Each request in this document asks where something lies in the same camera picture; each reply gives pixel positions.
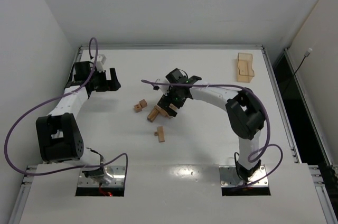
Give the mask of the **long light wood plank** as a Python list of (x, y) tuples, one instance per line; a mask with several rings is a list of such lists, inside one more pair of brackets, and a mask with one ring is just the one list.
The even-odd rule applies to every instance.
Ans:
[(165, 142), (164, 128), (163, 126), (158, 126), (157, 128), (158, 141), (160, 143)]

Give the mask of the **plain light wood cube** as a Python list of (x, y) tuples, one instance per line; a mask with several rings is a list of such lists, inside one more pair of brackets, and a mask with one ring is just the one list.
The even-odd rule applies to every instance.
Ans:
[(139, 104), (140, 104), (140, 106), (141, 106), (142, 108), (147, 107), (147, 102), (146, 102), (145, 99), (142, 99), (142, 100), (139, 102)]

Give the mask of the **wood cube numbered two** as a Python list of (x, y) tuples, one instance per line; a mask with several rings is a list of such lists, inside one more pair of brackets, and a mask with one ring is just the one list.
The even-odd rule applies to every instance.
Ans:
[(140, 111), (142, 111), (143, 110), (143, 108), (142, 108), (142, 106), (140, 105), (140, 103), (138, 103), (138, 104), (136, 104), (135, 106), (134, 106), (134, 111), (136, 112), (136, 113), (138, 113), (138, 112), (140, 112)]

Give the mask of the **transparent orange plastic box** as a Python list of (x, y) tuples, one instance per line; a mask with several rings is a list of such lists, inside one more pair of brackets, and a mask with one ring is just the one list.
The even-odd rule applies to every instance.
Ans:
[(251, 53), (238, 53), (236, 64), (236, 78), (238, 82), (250, 83), (255, 76), (252, 68), (253, 55)]

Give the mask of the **light wood plank block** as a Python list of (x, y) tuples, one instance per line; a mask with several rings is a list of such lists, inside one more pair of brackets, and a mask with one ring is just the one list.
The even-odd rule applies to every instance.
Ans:
[(177, 110), (177, 108), (176, 108), (173, 104), (170, 104), (169, 107), (170, 107), (170, 109), (172, 109), (172, 110)]

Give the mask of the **dark striped wood block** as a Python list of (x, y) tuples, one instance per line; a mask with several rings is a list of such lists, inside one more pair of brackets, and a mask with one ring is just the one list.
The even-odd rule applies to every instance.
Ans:
[(159, 111), (156, 108), (153, 108), (152, 111), (148, 114), (147, 120), (152, 123), (158, 115)]

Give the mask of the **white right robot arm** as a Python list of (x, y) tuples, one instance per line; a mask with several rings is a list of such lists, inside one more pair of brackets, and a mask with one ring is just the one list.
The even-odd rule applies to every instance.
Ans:
[(235, 161), (237, 175), (249, 181), (261, 163), (259, 158), (252, 161), (249, 155), (259, 148), (260, 132), (266, 120), (261, 104), (251, 93), (213, 87), (196, 76), (189, 79), (183, 76), (173, 83), (157, 79), (153, 88), (163, 93), (157, 106), (169, 117), (176, 117), (176, 110), (182, 108), (187, 99), (200, 100), (224, 110), (239, 139), (239, 157)]

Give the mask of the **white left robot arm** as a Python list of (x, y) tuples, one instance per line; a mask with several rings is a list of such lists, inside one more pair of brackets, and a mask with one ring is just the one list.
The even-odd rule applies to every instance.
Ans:
[(104, 69), (101, 61), (76, 62), (64, 89), (64, 97), (46, 116), (36, 120), (40, 155), (48, 163), (82, 166), (82, 174), (100, 185), (112, 182), (114, 174), (103, 167), (102, 154), (85, 147), (76, 117), (92, 92), (117, 91), (121, 87), (115, 68)]

